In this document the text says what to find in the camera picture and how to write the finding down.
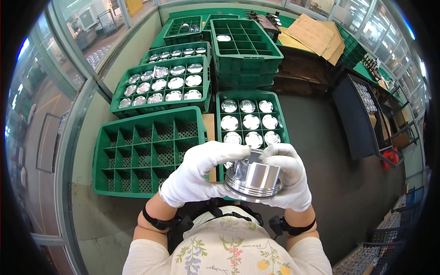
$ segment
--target wall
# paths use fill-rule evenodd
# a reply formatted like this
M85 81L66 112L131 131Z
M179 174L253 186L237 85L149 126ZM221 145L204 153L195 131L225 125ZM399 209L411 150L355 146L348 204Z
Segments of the wall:
M159 13L155 12L127 42L104 78L111 91L128 68L139 64L160 29ZM122 273L137 216L145 203L144 199L98 196L93 191L93 152L99 129L117 120L109 107L95 93L81 128L72 176L75 233L84 264L93 275Z
M160 13L162 16L162 20L165 23L169 19L169 14L176 11L187 11L187 10L195 10L195 9L207 9L207 8L216 8L216 7L231 7L231 8L240 8L243 10L259 10L259 11L267 11L270 13L275 13L279 11L280 15L288 16L291 18L298 18L299 15L295 15L293 13L287 11L280 11L276 8L271 7L262 7L251 4L236 4L236 3L203 3L203 4L189 4L185 6L174 6L174 7L165 7L160 9Z
M139 65L140 60L150 49L153 40L161 29L159 12L155 12L130 38L104 78L104 83L112 92L116 89L121 75L128 68Z

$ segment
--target red object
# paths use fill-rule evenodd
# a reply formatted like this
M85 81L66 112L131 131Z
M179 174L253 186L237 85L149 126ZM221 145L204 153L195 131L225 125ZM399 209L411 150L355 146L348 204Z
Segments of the red object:
M391 161L391 162L394 163L395 165L397 165L397 163L399 162L399 155L396 154L396 153L394 153L394 152L391 151L391 150L386 150L386 151L383 153L382 156L384 156L386 159L388 159L389 161ZM390 166L386 161L384 161L384 166L382 167L382 171L386 171L386 170L388 170L390 167L391 167L391 166Z

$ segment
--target wrist strap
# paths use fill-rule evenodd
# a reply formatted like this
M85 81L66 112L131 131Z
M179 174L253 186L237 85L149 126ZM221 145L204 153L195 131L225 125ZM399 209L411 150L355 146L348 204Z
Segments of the wrist strap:
M146 204L144 205L142 209L142 215L143 217L155 228L159 230L165 230L168 228L177 229L179 231L188 231L190 230L194 223L192 222L191 218L188 215L181 216L179 214L176 214L171 220L165 221L165 220L159 220L152 218L150 215L148 215L147 210L145 209Z
M295 237L310 230L315 225L315 222L316 219L314 219L313 222L306 227L292 227L286 222L284 216L280 218L278 215L276 215L269 220L269 226L277 236L281 236L283 231L286 231L289 236Z

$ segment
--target glass window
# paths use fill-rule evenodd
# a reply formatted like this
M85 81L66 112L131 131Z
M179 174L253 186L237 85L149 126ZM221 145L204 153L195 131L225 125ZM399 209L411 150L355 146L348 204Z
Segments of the glass window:
M328 17L334 6L334 0L290 0L290 3L304 7L319 15Z
M72 96L67 93L75 91L73 83L60 79L77 75L42 16L20 51L5 117L7 167L23 220L32 233L59 235L55 159L72 106Z
M356 33L370 7L370 0L341 0L336 6L334 21Z
M154 8L153 0L126 0L128 15L130 16L130 23L134 25L147 12Z
M93 69L127 31L116 0L58 0L67 28Z
M58 46L58 43L55 41L55 38L52 32L49 29L48 21L45 16L41 16L37 24L35 24L37 30L37 36L39 37L39 41L44 46L48 55L53 58L62 68L62 70L69 76L69 78L76 86L76 89L79 88L84 83L84 78L80 77L80 73L73 66L73 64L66 58L61 49Z
M386 62L386 65L388 66L388 68L390 68L390 70L396 77L398 77L403 72L403 70L405 70L405 67L411 60L410 56L407 55L407 52L408 47L402 39L396 50L391 53L390 58Z
M384 37L391 20L392 18L385 7L377 2L359 37L359 41L371 51L374 51Z
M388 32L375 53L381 61L385 61L393 53L400 38L399 30L395 27L394 23L391 23Z

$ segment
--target green mat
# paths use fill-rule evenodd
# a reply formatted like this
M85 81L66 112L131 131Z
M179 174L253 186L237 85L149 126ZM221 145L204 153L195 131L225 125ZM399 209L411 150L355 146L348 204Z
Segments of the green mat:
M202 20L205 21L206 19L208 19L208 16L210 14L215 14L218 11L221 11L221 13L223 13L223 14L230 13L230 14L238 15L241 18L247 18L246 13L243 12L243 9L239 9L239 8L209 8L209 9L198 9L198 10L172 12L169 14L168 21L165 23L164 27L159 32L156 39L151 44L150 49L166 46L165 41L163 39L163 36L165 35L166 31L168 30L173 18L200 15L202 17ZM256 10L254 10L254 11L258 14L261 14L261 15L266 14L266 11L256 11ZM290 18L290 17L282 16L282 15L279 16L279 20L280 20L281 24L283 25L283 27L289 27L292 24L292 22L295 21L294 18ZM282 46L282 44L278 40L277 40L276 44Z

